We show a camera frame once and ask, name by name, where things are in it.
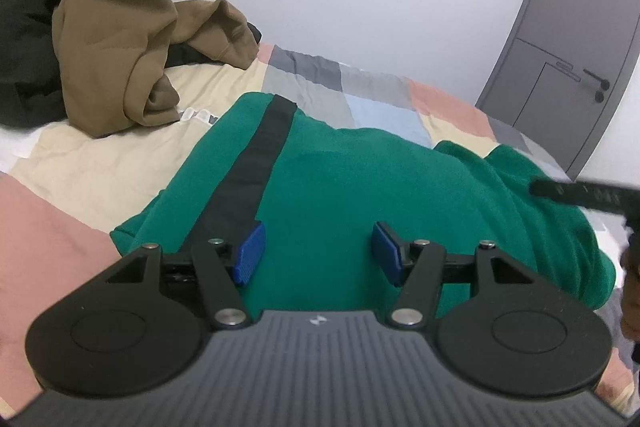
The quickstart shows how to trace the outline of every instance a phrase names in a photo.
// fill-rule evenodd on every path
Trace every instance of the door frame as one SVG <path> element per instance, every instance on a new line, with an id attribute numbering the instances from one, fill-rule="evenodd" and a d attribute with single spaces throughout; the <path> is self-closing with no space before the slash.
<path id="1" fill-rule="evenodd" d="M 516 39 L 516 34 L 518 33 L 518 29 L 522 24 L 522 20 L 524 19 L 524 15 L 527 12 L 527 7 L 529 7 L 530 0 L 523 0 L 522 5 L 520 6 L 520 10 L 516 17 L 515 22 L 511 28 L 511 32 L 509 33 L 509 37 L 505 42 L 504 48 L 498 57 L 497 62 L 495 63 L 494 70 L 489 77 L 478 101 L 476 102 L 476 107 L 478 109 L 482 109 L 485 100 L 487 99 L 489 92 L 492 90 L 495 84 L 495 80 L 498 77 L 502 66 L 504 65 L 504 61 L 506 60 L 507 55 L 511 51 L 511 47 Z M 587 140 L 585 140 L 582 148 L 578 152 L 577 156 L 574 158 L 574 161 L 571 163 L 569 168 L 567 169 L 567 174 L 573 180 L 576 179 L 582 168 L 585 166 L 591 154 L 596 149 L 596 146 L 600 142 L 602 135 L 604 134 L 613 114 L 618 108 L 618 104 L 622 99 L 623 94 L 625 93 L 626 86 L 631 79 L 631 75 L 636 68 L 636 64 L 638 63 L 638 57 L 640 55 L 640 17 L 638 18 L 638 22 L 636 23 L 636 31 L 634 32 L 634 36 L 631 40 L 631 45 L 629 46 L 628 52 L 625 57 L 625 62 L 622 65 L 622 69 L 620 70 L 620 74 L 618 75 L 618 79 L 615 83 L 613 89 L 609 94 L 609 98 L 607 102 L 604 104 L 602 108 L 602 112 L 600 117 L 596 121 L 593 129 L 589 133 Z"/>

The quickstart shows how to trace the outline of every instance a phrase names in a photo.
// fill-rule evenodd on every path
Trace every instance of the black garment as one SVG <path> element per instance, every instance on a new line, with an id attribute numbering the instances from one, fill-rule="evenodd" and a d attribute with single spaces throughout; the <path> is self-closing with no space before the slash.
<path id="1" fill-rule="evenodd" d="M 51 17 L 60 0 L 0 0 L 0 123 L 66 118 Z"/>
<path id="2" fill-rule="evenodd" d="M 249 30 L 254 36 L 255 42 L 260 44 L 262 34 L 260 30 L 256 28 L 250 22 L 247 23 Z M 203 55 L 197 50 L 194 50 L 186 42 L 182 44 L 171 44 L 169 51 L 166 55 L 165 68 L 173 68 L 174 66 L 183 66 L 185 64 L 223 64 L 218 60 L 211 60 L 207 55 Z"/>

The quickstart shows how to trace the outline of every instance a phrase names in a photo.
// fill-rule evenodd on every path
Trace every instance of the gray door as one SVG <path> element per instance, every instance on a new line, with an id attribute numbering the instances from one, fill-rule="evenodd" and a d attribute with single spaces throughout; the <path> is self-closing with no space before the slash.
<path id="1" fill-rule="evenodd" d="M 479 107 L 570 169 L 622 96 L 639 17 L 640 0 L 527 0 Z"/>

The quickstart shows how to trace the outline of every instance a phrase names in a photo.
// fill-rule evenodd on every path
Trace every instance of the black stripe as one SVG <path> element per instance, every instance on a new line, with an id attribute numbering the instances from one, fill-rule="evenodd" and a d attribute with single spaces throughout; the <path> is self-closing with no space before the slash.
<path id="1" fill-rule="evenodd" d="M 213 237 L 237 248 L 253 232 L 264 188 L 287 141 L 296 110 L 295 103 L 274 95 L 252 139 L 213 191 L 180 251 Z"/>

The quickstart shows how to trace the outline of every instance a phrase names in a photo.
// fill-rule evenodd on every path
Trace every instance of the pile of clothes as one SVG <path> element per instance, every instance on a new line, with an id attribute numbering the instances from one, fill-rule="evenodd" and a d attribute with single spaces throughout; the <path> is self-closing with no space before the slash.
<path id="1" fill-rule="evenodd" d="M 260 32 L 226 0 L 0 0 L 0 124 L 93 137 L 178 120 L 164 68 L 246 69 Z"/>

